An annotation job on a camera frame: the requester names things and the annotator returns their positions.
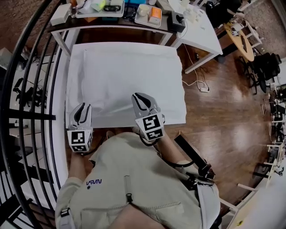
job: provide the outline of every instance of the white sheet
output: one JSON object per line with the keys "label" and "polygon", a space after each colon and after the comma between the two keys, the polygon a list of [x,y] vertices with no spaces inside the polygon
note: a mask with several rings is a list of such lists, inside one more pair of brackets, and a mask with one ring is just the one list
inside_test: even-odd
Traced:
{"label": "white sheet", "polygon": [[92,127],[135,126],[131,96],[153,96],[165,124],[185,123],[182,65],[175,48],[129,42],[74,45],[67,82],[66,127],[80,103],[93,108]]}

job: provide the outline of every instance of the forearm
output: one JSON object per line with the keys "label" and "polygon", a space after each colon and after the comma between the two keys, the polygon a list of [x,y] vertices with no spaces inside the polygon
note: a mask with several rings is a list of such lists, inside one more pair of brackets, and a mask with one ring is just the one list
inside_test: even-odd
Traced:
{"label": "forearm", "polygon": [[76,177],[82,181],[86,179],[84,157],[77,153],[71,154],[71,166],[68,177]]}
{"label": "forearm", "polygon": [[177,163],[186,160],[167,134],[160,138],[157,146],[162,157],[169,162]]}

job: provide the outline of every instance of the khaki shirt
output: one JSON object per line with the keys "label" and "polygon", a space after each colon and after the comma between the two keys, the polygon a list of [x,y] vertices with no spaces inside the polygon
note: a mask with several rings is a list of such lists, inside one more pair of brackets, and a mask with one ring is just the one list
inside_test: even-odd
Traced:
{"label": "khaki shirt", "polygon": [[201,229],[198,194],[178,179],[153,147],[138,135],[122,133],[102,144],[91,157],[96,162],[82,183],[69,178],[59,192],[55,211],[58,227],[62,209],[69,206],[76,228],[108,228],[119,212],[132,204],[170,229]]}

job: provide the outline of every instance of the wooden floor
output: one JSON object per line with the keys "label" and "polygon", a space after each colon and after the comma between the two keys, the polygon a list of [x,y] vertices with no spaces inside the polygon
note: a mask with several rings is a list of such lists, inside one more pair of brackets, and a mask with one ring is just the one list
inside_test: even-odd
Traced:
{"label": "wooden floor", "polygon": [[[88,29],[81,31],[78,43],[103,41],[129,41],[158,43],[161,36],[149,31],[123,29]],[[224,37],[222,47],[229,44]],[[187,46],[192,60],[194,52],[200,58],[207,53]],[[191,65],[184,45],[178,48],[183,70]],[[258,94],[253,96],[249,88],[249,81],[240,75],[241,66],[236,64],[238,51],[226,57],[224,64],[211,60],[202,67],[205,70],[205,79],[210,88],[209,93],[202,93],[196,84],[184,85],[185,102],[187,108],[186,124],[165,126],[171,138],[179,130],[188,137],[189,141],[201,152],[204,158],[212,165],[216,173],[215,182],[219,188],[220,197],[232,204],[241,201],[248,192],[237,187],[241,183],[254,187],[260,181],[252,177],[258,162],[267,157],[266,144],[269,138],[269,107],[265,116],[261,112],[261,103],[267,94],[258,87]],[[203,70],[197,71],[199,80],[202,80]],[[184,74],[183,80],[191,83],[196,80],[195,72]],[[106,130],[96,130],[96,135],[104,135]],[[93,146],[99,138],[93,139]],[[70,161],[70,150],[67,145],[67,161]],[[222,205],[221,213],[226,212]]]}

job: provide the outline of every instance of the tray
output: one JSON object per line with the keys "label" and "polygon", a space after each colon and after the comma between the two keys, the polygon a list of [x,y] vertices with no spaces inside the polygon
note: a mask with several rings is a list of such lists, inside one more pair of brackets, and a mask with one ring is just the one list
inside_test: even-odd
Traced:
{"label": "tray", "polygon": [[[106,0],[106,5],[110,5],[111,0]],[[94,10],[94,13],[87,13],[87,14],[83,14],[83,13],[76,13],[76,18],[83,18],[83,17],[123,17],[123,13],[124,13],[124,1],[122,1],[122,6],[121,6],[121,10],[117,11],[117,12],[108,12],[108,11],[104,11],[103,9],[101,11],[96,11]]]}
{"label": "tray", "polygon": [[[151,6],[151,5],[146,5],[146,6],[148,6],[150,8],[149,12],[151,11],[152,7],[154,7],[154,6]],[[141,24],[141,25],[146,25],[146,26],[153,27],[153,28],[156,28],[156,29],[160,28],[161,20],[162,20],[162,10],[161,10],[161,20],[160,20],[159,24],[149,22],[149,14],[150,13],[148,13],[148,15],[142,17],[142,16],[140,16],[138,14],[138,11],[137,11],[136,16],[135,16],[135,23]]]}

